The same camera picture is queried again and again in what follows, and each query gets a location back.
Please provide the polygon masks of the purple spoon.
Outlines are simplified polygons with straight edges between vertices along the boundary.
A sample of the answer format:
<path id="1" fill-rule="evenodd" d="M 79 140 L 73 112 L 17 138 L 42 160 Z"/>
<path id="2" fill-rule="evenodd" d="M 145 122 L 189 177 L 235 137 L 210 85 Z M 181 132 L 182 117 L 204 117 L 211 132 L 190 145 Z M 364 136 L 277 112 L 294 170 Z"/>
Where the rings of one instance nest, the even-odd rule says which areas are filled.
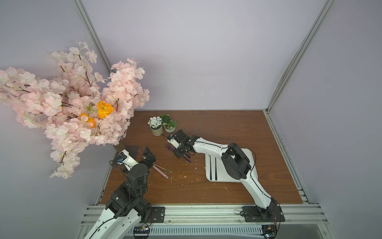
<path id="1" fill-rule="evenodd" d="M 173 148 L 172 148 L 170 145 L 166 144 L 165 146 L 166 146 L 166 148 L 169 149 L 170 151 L 173 150 Z"/>
<path id="2" fill-rule="evenodd" d="M 214 180 L 218 180 L 218 175 L 217 175 L 217 159 L 214 159 Z"/>

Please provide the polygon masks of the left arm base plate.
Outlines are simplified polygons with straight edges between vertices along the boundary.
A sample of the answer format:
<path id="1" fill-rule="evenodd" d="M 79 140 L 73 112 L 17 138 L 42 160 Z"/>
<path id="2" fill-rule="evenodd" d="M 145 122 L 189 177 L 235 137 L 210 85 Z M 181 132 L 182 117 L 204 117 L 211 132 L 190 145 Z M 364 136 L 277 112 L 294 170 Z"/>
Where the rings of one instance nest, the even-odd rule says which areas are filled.
<path id="1" fill-rule="evenodd" d="M 147 224 L 163 223 L 165 218 L 165 210 L 165 207 L 150 207 L 149 210 L 143 214 L 142 222 Z"/>

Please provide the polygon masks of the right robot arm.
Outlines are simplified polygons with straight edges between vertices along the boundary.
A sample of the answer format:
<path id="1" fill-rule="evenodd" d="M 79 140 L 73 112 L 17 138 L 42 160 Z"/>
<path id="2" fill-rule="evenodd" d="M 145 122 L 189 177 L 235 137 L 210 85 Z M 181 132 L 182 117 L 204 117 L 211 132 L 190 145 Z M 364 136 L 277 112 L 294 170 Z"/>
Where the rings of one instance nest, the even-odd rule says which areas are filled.
<path id="1" fill-rule="evenodd" d="M 278 207 L 278 202 L 262 187 L 255 176 L 255 163 L 236 143 L 219 144 L 203 139 L 197 135 L 188 136 L 181 129 L 167 137 L 173 152 L 178 158 L 187 153 L 201 153 L 210 159 L 221 161 L 225 174 L 241 182 L 252 196 L 259 214 L 272 216 Z"/>

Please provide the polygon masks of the purple fork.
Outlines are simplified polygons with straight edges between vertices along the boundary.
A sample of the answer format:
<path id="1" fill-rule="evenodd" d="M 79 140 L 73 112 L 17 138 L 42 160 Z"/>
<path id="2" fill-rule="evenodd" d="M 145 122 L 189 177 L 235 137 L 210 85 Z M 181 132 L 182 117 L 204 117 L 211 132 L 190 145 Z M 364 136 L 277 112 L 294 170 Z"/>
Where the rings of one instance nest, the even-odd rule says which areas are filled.
<path id="1" fill-rule="evenodd" d="M 184 158 L 186 161 L 191 162 L 191 160 L 189 160 L 189 158 L 188 158 L 187 156 L 184 155 L 183 158 Z"/>

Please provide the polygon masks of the white rectangular tray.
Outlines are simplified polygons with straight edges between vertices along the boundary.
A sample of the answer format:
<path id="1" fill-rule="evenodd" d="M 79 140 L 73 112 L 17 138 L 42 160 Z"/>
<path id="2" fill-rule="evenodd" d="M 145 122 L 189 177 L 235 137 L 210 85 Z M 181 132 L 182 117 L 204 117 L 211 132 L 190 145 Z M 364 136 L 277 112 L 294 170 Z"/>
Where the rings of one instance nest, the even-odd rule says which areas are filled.
<path id="1" fill-rule="evenodd" d="M 246 154 L 246 156 L 250 160 L 250 165 L 254 166 L 254 155 L 251 150 L 247 148 L 242 149 L 243 152 Z M 211 156 L 211 164 L 212 164 L 212 181 L 211 182 L 235 182 L 235 183 L 240 183 L 239 180 L 236 180 L 229 176 L 229 174 L 226 172 L 226 169 L 224 167 L 224 164 L 221 159 L 217 159 L 217 175 L 218 175 L 218 180 L 214 180 L 214 159 L 215 157 Z M 209 155 L 205 154 L 205 170 L 206 170 L 206 178 L 208 181 L 210 181 L 210 162 L 209 162 Z M 254 167 L 252 173 L 252 177 L 256 178 L 258 180 L 258 174 L 256 167 Z"/>

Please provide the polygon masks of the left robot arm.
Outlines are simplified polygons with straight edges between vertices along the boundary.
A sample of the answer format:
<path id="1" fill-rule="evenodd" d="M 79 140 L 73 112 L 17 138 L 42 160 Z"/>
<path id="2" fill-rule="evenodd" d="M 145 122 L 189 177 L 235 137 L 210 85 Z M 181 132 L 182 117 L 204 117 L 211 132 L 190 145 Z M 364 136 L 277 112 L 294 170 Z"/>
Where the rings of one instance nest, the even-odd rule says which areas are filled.
<path id="1" fill-rule="evenodd" d="M 148 191 L 149 169 L 155 161 L 149 147 L 144 148 L 140 161 L 125 149 L 114 157 L 111 165 L 121 166 L 126 180 L 112 193 L 86 239 L 122 239 L 142 220 L 150 217 L 152 205 L 144 195 Z"/>

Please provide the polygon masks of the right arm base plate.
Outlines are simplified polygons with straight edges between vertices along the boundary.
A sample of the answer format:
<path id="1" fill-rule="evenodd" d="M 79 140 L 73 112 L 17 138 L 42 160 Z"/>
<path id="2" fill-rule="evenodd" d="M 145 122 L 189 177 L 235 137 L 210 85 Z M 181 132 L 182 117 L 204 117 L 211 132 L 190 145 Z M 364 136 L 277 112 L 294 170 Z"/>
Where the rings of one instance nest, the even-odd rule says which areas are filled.
<path id="1" fill-rule="evenodd" d="M 280 206 L 272 209 L 262 209 L 257 206 L 244 206 L 240 212 L 240 216 L 244 217 L 245 222 L 284 222 L 284 213 Z"/>

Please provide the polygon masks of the blue metal fork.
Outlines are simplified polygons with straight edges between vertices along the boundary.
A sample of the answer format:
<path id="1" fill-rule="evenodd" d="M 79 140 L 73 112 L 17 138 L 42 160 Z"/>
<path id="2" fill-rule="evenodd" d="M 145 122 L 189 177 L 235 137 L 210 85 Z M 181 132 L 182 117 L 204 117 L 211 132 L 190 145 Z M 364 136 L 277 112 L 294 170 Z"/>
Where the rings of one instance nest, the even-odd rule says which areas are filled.
<path id="1" fill-rule="evenodd" d="M 211 164 L 211 156 L 209 155 L 209 162 L 210 162 L 210 181 L 212 181 L 212 164 Z"/>

